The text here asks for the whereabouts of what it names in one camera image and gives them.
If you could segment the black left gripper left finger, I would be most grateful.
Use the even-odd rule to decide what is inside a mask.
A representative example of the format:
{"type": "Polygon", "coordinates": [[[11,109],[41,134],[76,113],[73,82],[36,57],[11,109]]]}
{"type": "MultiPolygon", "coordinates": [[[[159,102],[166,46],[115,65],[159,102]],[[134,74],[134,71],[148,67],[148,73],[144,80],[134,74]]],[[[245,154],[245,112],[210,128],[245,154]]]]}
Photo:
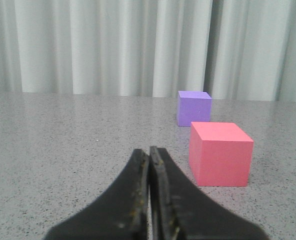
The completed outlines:
{"type": "Polygon", "coordinates": [[[47,240],[146,240],[149,157],[135,149],[126,166],[92,204],[52,227],[47,240]]]}

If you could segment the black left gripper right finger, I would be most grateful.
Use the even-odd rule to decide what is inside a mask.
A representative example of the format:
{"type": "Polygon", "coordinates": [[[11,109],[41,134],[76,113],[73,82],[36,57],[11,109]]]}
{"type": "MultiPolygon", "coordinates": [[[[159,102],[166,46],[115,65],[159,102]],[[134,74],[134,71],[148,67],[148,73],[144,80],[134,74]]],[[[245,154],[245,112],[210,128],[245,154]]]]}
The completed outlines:
{"type": "Polygon", "coordinates": [[[149,185],[154,240],[267,240],[256,224],[200,191],[165,148],[150,148],[149,185]]]}

